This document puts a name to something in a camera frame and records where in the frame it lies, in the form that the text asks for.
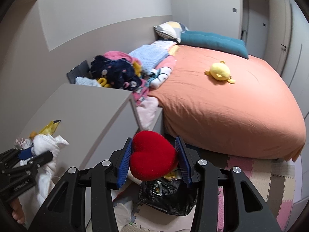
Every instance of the navy blue clothing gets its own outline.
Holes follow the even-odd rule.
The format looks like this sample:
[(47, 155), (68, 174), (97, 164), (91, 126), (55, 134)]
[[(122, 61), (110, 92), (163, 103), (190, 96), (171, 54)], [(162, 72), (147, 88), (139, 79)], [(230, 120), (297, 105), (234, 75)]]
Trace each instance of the navy blue clothing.
[(142, 81), (135, 75), (134, 68), (125, 58), (110, 60), (97, 55), (91, 62), (90, 72), (93, 78), (106, 78), (115, 89), (136, 90)]

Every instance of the hand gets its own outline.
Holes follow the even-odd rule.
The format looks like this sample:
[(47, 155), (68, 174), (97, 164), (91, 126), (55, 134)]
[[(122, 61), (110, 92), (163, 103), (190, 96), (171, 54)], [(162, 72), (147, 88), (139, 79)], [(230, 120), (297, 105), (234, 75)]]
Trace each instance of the hand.
[(23, 212), (23, 207), (21, 206), (21, 203), (19, 202), (19, 199), (16, 198), (10, 203), (11, 208), (13, 209), (12, 216), (14, 220), (16, 220), (19, 224), (25, 223), (25, 214)]

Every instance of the metal screw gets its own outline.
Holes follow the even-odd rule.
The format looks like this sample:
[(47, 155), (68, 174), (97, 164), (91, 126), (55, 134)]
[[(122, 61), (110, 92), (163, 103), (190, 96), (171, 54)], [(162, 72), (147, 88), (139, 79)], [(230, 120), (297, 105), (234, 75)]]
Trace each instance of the metal screw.
[(76, 168), (75, 167), (70, 167), (68, 170), (68, 173), (75, 173), (76, 172)]
[(111, 164), (111, 162), (108, 159), (102, 161), (102, 166), (104, 166), (104, 167), (108, 167), (110, 164)]
[(204, 159), (200, 159), (200, 160), (198, 161), (198, 163), (199, 163), (200, 165), (202, 165), (202, 166), (206, 166), (206, 165), (207, 165), (207, 161), (204, 160)]
[(241, 169), (239, 167), (233, 167), (233, 171), (235, 173), (240, 173), (241, 172)]

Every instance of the dresser top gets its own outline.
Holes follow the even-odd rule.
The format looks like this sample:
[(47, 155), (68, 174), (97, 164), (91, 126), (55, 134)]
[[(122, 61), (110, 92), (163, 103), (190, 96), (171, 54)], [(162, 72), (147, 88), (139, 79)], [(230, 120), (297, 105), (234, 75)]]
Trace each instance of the dresser top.
[(28, 138), (52, 120), (61, 120), (54, 137), (61, 135), (69, 145), (60, 152), (58, 174), (64, 165), (83, 169), (98, 143), (132, 98), (131, 92), (112, 88), (63, 84), (35, 113), (20, 137)]

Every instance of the door handle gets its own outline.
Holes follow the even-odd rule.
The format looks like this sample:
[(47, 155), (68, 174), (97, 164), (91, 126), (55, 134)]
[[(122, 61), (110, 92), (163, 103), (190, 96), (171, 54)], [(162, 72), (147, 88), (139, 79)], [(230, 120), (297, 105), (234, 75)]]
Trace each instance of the door handle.
[(284, 47), (283, 50), (286, 51), (287, 46), (286, 46), (286, 45), (283, 45), (283, 44), (282, 44), (282, 46)]

